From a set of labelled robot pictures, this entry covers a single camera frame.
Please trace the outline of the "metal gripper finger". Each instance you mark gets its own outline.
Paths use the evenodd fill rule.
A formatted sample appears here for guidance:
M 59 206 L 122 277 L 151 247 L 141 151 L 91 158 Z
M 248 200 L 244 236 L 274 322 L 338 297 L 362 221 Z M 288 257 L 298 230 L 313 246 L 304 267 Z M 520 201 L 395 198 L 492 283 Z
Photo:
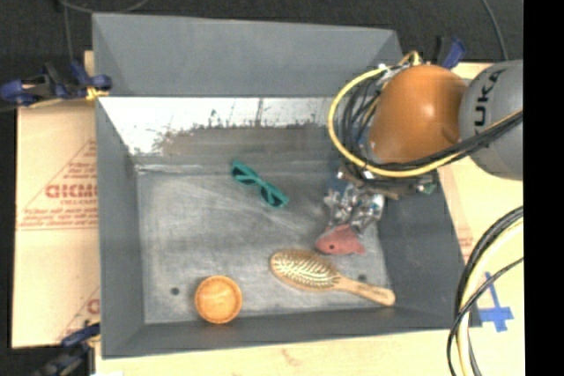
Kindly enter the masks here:
M 353 199 L 355 187 L 351 183 L 340 185 L 337 188 L 328 188 L 323 197 L 323 203 L 329 209 L 328 228 L 338 225 L 349 225 L 353 214 Z
M 363 235 L 366 229 L 375 225 L 382 217 L 385 196 L 376 192 L 360 192 L 353 198 L 353 229 Z

